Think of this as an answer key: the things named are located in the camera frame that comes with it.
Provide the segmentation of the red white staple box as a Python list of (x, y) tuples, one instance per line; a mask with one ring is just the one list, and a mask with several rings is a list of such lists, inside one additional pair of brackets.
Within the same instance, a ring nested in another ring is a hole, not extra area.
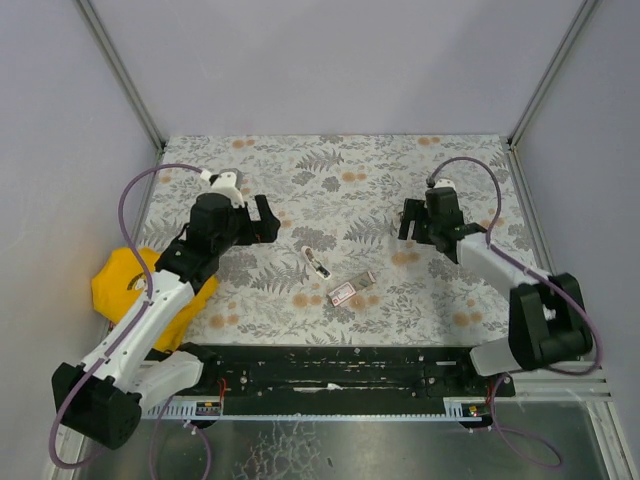
[(376, 283), (374, 274), (364, 272), (331, 290), (327, 296), (332, 306), (339, 306), (354, 297), (359, 291)]

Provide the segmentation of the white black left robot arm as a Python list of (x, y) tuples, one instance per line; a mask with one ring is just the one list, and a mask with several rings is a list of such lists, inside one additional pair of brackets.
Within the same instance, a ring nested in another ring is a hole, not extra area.
[(245, 202), (221, 193), (197, 197), (189, 220), (160, 254), (134, 302), (111, 333), (79, 364), (60, 364), (52, 376), (57, 424), (115, 450), (137, 428), (142, 413), (160, 401), (137, 372), (161, 333), (202, 290), (230, 248), (267, 244), (281, 226), (264, 195), (255, 198), (259, 217)]

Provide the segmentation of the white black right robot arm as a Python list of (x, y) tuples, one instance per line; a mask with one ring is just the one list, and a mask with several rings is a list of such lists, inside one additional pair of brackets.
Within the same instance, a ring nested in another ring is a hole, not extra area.
[(530, 269), (500, 253), (487, 242), (482, 225), (465, 221), (454, 188), (432, 188), (423, 200), (405, 200), (398, 238), (435, 247), (508, 301), (507, 335), (469, 353), (478, 375), (533, 371), (592, 351), (593, 334), (583, 318), (577, 280)]

